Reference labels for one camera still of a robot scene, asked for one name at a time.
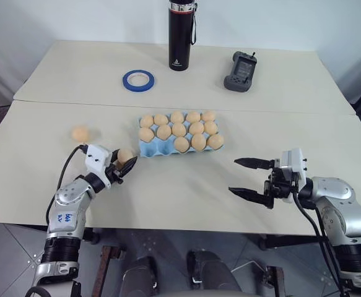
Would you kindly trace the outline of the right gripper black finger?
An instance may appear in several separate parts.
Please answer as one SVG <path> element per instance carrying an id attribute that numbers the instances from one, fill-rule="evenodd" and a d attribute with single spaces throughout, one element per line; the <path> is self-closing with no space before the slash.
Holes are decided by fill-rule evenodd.
<path id="1" fill-rule="evenodd" d="M 275 160 L 263 160 L 260 158 L 238 158 L 234 160 L 236 164 L 239 164 L 241 166 L 251 168 L 254 170 L 257 169 L 264 169 L 264 170 L 270 170 L 275 166 Z"/>
<path id="2" fill-rule="evenodd" d="M 274 206 L 274 199 L 270 196 L 259 194 L 254 190 L 242 187 L 229 187 L 228 190 L 244 200 L 264 205 L 268 209 Z"/>

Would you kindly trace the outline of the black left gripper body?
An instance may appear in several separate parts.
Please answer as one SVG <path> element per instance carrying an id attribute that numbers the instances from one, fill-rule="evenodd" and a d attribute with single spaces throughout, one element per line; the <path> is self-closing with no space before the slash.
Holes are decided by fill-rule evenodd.
<path id="1" fill-rule="evenodd" d="M 118 168 L 115 162 L 110 162 L 105 169 L 105 176 L 107 177 L 110 184 L 122 184 L 124 176 L 123 171 L 123 168 Z"/>

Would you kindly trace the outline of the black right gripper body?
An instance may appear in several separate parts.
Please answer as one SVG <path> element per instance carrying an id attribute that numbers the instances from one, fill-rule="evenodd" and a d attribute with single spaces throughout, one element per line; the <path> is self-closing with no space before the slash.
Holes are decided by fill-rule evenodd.
<path id="1" fill-rule="evenodd" d="M 264 198 L 266 202 L 274 199 L 289 199 L 298 193 L 298 174 L 291 166 L 280 166 L 280 160 L 269 162 L 271 174 L 264 182 Z"/>

